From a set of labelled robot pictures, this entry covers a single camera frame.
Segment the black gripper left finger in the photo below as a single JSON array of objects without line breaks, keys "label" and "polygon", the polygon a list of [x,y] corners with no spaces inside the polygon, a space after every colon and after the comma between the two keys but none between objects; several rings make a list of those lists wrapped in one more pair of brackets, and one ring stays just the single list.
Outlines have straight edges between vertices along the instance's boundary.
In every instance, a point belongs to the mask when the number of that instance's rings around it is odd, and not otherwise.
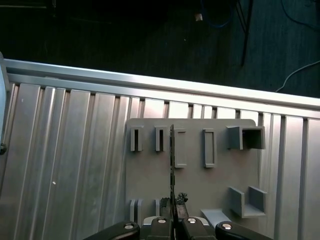
[{"label": "black gripper left finger", "polygon": [[173,237],[171,199],[159,202],[160,216],[144,219],[140,226],[133,221],[122,221],[88,236],[87,240],[170,240]]}]

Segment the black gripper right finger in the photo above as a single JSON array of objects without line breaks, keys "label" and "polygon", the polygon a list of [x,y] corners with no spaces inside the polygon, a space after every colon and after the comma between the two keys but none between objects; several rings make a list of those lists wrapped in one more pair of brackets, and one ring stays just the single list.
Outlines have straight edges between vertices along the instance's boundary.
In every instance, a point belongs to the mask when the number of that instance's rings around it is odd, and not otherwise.
[{"label": "black gripper right finger", "polygon": [[270,238],[229,220],[204,224],[189,216],[187,194],[180,192],[174,200],[174,227],[178,240],[269,240]]}]

